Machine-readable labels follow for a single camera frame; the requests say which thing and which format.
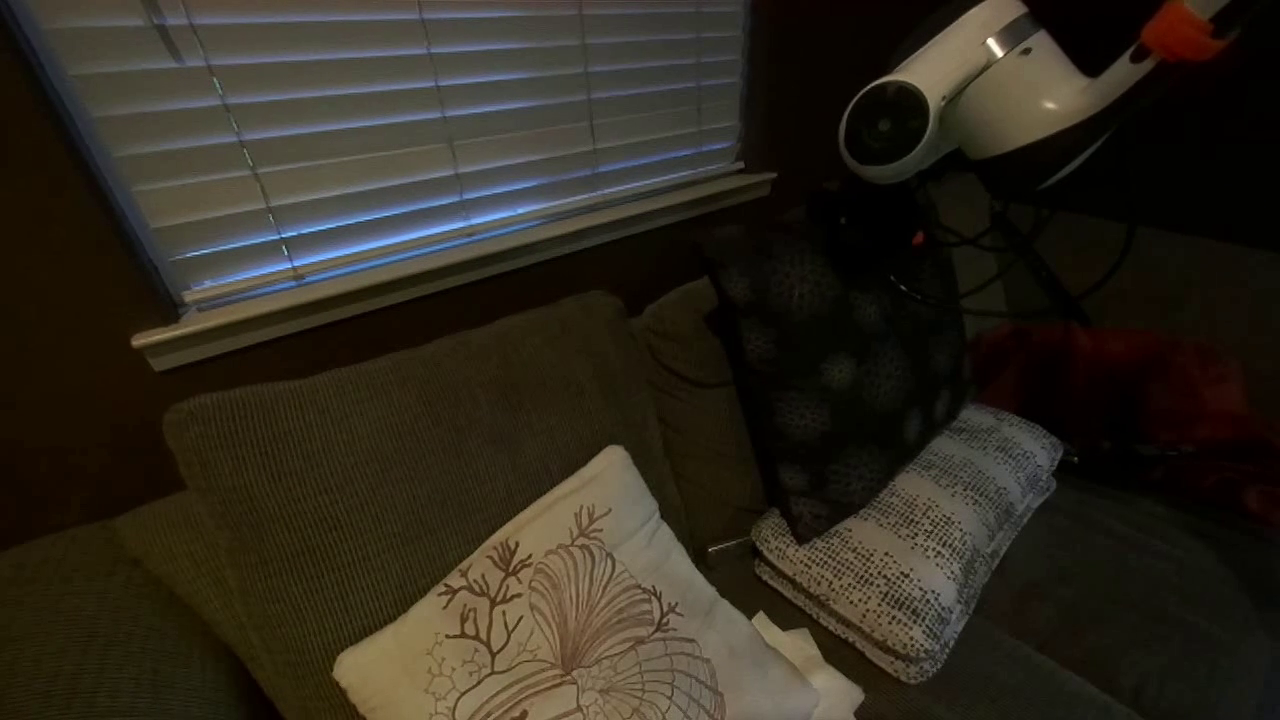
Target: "gray couch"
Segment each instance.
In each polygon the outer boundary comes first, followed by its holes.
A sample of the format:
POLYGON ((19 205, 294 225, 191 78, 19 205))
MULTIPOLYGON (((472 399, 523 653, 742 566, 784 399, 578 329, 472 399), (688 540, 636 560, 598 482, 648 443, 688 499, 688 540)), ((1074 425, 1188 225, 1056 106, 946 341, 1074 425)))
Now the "gray couch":
MULTIPOLYGON (((0 555, 0 714, 353 714, 333 656, 612 440, 734 605, 815 626, 737 542, 766 488, 712 302, 572 297, 182 405, 182 496, 0 555)), ((860 714, 1280 714, 1280 542, 1063 477, 935 680, 815 635, 860 714)))

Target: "wall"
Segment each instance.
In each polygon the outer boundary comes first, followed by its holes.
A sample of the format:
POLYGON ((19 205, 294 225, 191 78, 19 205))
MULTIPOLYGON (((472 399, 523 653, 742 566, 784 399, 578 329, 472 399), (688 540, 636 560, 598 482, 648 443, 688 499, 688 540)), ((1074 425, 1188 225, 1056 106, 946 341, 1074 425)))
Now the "wall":
MULTIPOLYGON (((784 190, 839 177, 834 132, 858 84, 928 0, 757 0, 750 161, 784 190)), ((709 225, 610 245, 506 279, 306 333, 268 347, 151 374, 127 335, 160 320, 127 240, 60 132, 24 56, 0 34, 0 549, 123 512, 178 488, 160 416, 169 405, 381 357, 578 286, 636 302, 700 273, 709 225)))
POLYGON ((1056 205, 1280 247, 1280 4, 1258 4, 1221 59, 1165 68, 1160 78, 1160 96, 1056 186, 1056 205))

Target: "window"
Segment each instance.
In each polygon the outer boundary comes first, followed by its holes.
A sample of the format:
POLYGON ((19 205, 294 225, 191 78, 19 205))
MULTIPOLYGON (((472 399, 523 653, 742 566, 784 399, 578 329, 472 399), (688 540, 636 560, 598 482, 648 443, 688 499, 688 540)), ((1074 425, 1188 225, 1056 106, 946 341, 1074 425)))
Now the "window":
POLYGON ((726 181, 743 0, 16 0, 16 25, 182 329, 752 186, 726 181))

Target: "couch cushion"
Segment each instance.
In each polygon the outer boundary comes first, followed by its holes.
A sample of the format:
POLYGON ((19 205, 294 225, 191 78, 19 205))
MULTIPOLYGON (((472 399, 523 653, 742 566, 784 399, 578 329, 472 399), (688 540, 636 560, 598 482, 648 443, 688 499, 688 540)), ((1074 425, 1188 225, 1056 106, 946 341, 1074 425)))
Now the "couch cushion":
POLYGON ((694 279, 636 320, 697 549, 750 535, 767 502, 734 364, 709 324, 717 306, 717 286, 694 279))
POLYGON ((636 456, 683 528, 639 341, 610 297, 182 405, 169 443, 290 714, 353 714, 329 680, 335 653, 604 443, 636 456))
POLYGON ((1063 479, 979 617, 1145 714, 1277 714, 1280 540, 1063 479))
POLYGON ((237 656, 103 522, 0 555, 0 714, 273 714, 237 656))

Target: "fabric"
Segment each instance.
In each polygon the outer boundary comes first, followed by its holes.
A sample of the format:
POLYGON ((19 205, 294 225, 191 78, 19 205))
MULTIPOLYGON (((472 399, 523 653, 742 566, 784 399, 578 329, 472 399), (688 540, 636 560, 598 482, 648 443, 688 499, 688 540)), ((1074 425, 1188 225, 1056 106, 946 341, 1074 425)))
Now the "fabric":
POLYGON ((813 707, 813 720, 854 720, 870 699, 866 687, 826 658, 808 626, 784 632, 766 610, 752 617, 752 626, 808 680, 808 687, 815 687, 821 702, 813 707))
POLYGON ((0 555, 0 714, 273 714, 237 656, 103 522, 0 555))
POLYGON ((694 279, 636 320, 694 549, 750 535, 767 506, 734 364, 709 324, 717 306, 717 286, 694 279))
POLYGON ((333 656, 604 443, 636 451, 683 528, 639 350, 620 298, 572 297, 169 416, 285 714, 353 714, 333 656))
POLYGON ((1004 329, 978 342, 987 405, 1063 435, 1098 479, 1145 482, 1280 528, 1280 431, 1228 357, 1125 329, 1004 329))
POLYGON ((963 405, 949 253, 928 236, 849 253, 877 240, 781 225, 712 273, 757 456, 798 540, 866 506, 963 405))
POLYGON ((243 669, 251 669, 251 674, 278 687, 273 664, 239 607, 237 566, 228 563, 218 528, 191 493, 131 506, 109 528, 122 549, 149 566, 149 577, 182 596, 210 624, 210 632, 221 635, 243 658, 243 669))
POLYGON ((1062 443, 968 405, 866 512, 798 542, 772 512, 762 577, 883 671, 924 683, 963 632, 994 566, 1056 488, 1062 443))
POLYGON ((623 447, 335 656, 374 720, 813 714, 821 692, 694 566, 623 447))

